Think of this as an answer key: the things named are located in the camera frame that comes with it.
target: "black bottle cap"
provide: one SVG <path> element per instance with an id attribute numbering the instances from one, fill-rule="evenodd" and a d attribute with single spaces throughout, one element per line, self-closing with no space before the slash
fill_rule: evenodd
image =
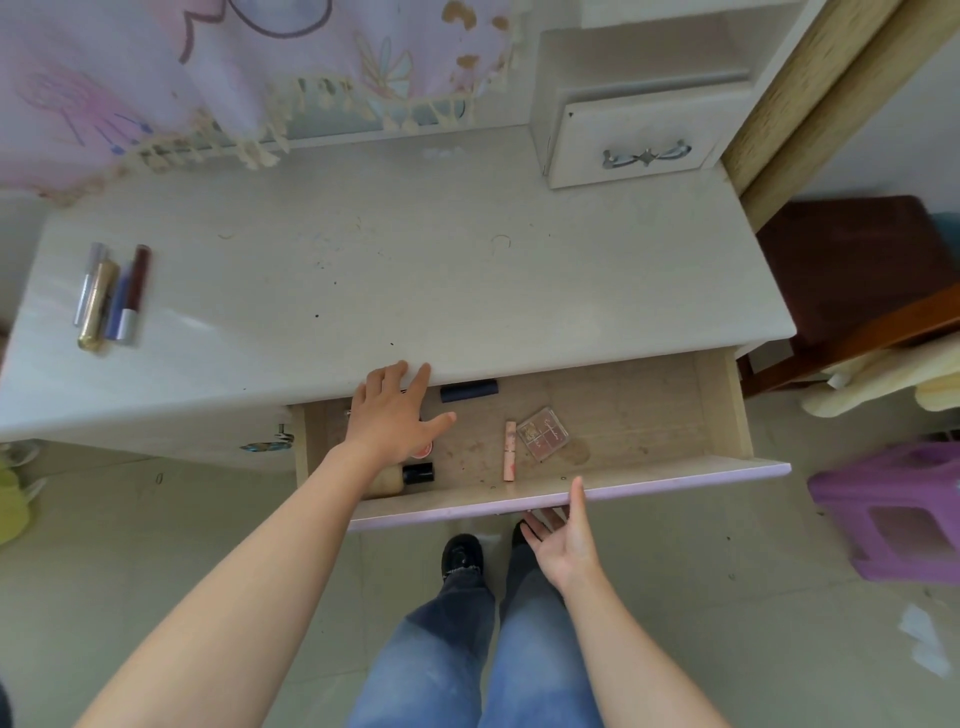
<path id="1" fill-rule="evenodd" d="M 417 485 L 417 483 L 433 482 L 433 463 L 416 463 L 403 466 L 403 484 Z"/>

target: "open drawer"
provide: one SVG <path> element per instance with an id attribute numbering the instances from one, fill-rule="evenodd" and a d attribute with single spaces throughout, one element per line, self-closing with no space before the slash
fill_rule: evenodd
<path id="1" fill-rule="evenodd" d="M 499 394 L 443 404 L 439 387 L 424 419 L 453 409 L 457 424 L 434 444 L 436 480 L 362 501 L 351 529 L 511 513 L 567 502 L 584 476 L 587 498 L 636 496 L 789 473 L 754 459 L 732 349 L 670 354 L 499 380 Z M 538 463 L 518 442 L 516 482 L 503 474 L 503 428 L 551 405 L 571 440 Z M 297 479 L 343 441 L 349 400 L 294 410 Z"/>

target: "curtain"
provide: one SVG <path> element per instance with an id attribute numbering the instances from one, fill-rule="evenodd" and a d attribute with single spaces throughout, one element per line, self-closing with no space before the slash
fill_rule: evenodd
<path id="1" fill-rule="evenodd" d="M 69 202 L 225 146 L 250 168 L 291 120 L 469 119 L 502 83 L 515 0 L 4 0 L 0 188 Z"/>

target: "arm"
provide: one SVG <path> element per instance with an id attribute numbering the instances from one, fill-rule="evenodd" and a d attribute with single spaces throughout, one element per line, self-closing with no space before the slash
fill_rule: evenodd
<path id="1" fill-rule="evenodd" d="M 583 479 L 570 487 L 567 521 L 552 509 L 521 527 L 544 575 L 563 595 L 600 715 L 608 728 L 728 728 L 707 697 L 636 623 L 600 566 Z"/>
<path id="2" fill-rule="evenodd" d="M 370 373 L 353 397 L 345 442 L 160 623 L 78 728 L 263 723 L 364 490 L 456 419 L 419 422 L 430 367 L 401 394 L 406 370 L 401 361 Z"/>

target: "leg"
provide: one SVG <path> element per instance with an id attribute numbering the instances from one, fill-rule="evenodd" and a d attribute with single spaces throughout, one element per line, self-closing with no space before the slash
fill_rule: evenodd
<path id="1" fill-rule="evenodd" d="M 481 726 L 602 728 L 577 635 L 533 550 L 514 538 Z"/>
<path id="2" fill-rule="evenodd" d="M 377 656 L 349 728 L 476 728 L 493 607 L 482 555 L 480 569 L 451 571 L 440 593 L 407 615 Z"/>

